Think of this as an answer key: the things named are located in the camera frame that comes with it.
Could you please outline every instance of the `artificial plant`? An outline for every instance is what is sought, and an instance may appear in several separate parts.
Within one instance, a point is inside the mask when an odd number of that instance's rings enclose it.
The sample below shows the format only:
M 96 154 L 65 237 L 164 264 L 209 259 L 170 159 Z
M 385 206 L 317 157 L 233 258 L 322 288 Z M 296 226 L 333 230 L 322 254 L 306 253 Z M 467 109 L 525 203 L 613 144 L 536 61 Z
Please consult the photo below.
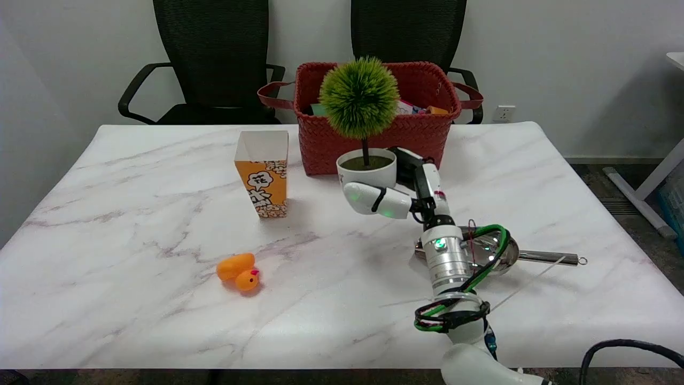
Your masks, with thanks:
M 331 70 L 321 85 L 320 102 L 341 136 L 361 140 L 370 164 L 368 137 L 381 134 L 397 114 L 397 80 L 377 58 L 361 58 Z

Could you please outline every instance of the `woven basket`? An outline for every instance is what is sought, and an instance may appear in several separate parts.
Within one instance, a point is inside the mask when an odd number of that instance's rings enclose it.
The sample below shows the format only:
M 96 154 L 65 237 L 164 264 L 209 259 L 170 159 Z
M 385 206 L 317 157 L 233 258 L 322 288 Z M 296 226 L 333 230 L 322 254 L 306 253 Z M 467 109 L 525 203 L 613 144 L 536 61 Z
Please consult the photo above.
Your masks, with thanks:
M 264 105 L 294 110 L 297 115 L 302 163 L 307 175 L 337 173 L 337 158 L 361 146 L 359 140 L 338 135 L 328 118 L 302 112 L 311 104 L 318 103 L 323 78 L 336 66 L 335 63 L 302 64 L 297 69 L 294 102 L 267 96 L 273 90 L 291 83 L 273 82 L 258 91 Z M 369 147 L 403 147 L 424 158 L 433 158 L 439 167 L 451 122 L 461 113 L 461 109 L 478 108 L 482 104 L 482 94 L 464 84 L 451 83 L 436 64 L 410 62 L 385 66 L 397 78 L 402 100 L 422 108 L 432 105 L 449 111 L 449 114 L 397 115 L 382 134 L 368 138 Z M 454 87 L 465 91 L 471 100 L 459 101 Z

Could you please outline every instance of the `white plant pot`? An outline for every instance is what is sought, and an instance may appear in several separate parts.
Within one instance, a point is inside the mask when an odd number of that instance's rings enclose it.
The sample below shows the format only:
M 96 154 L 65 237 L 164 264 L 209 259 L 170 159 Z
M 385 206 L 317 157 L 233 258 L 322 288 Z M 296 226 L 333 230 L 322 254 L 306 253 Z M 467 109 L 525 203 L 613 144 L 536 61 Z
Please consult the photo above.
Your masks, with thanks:
M 377 187 L 394 187 L 397 184 L 397 157 L 386 149 L 368 149 L 370 156 L 382 156 L 392 159 L 392 163 L 381 169 L 355 171 L 343 168 L 341 165 L 350 159 L 363 157 L 363 150 L 353 150 L 337 158 L 337 174 L 342 187 L 349 182 L 361 182 Z

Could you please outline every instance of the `office chair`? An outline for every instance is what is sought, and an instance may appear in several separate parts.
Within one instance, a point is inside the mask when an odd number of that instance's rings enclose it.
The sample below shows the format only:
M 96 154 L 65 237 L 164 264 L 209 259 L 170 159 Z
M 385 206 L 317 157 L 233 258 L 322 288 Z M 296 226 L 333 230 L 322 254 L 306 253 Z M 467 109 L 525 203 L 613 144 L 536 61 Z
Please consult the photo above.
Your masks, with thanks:
M 433 62 L 477 88 L 472 72 L 451 68 L 461 37 L 466 0 L 352 0 L 354 56 L 387 63 Z M 480 124 L 482 107 L 469 124 Z
M 118 104 L 121 115 L 146 124 L 277 124 L 257 90 L 282 81 L 285 68 L 266 64 L 268 0 L 153 0 L 159 35 L 169 63 L 147 64 Z M 184 104 L 157 122 L 129 111 L 142 82 L 157 68 L 172 67 Z

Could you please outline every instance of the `rubber duck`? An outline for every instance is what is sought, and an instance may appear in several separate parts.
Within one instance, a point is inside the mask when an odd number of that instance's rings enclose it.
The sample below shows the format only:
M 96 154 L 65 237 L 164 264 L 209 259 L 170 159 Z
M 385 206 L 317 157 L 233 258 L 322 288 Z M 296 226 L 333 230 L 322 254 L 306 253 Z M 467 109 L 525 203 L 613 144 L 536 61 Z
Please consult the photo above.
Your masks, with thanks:
M 254 254 L 237 254 L 221 261 L 216 274 L 222 281 L 235 280 L 237 290 L 249 291 L 259 284 L 259 270 L 254 268 Z

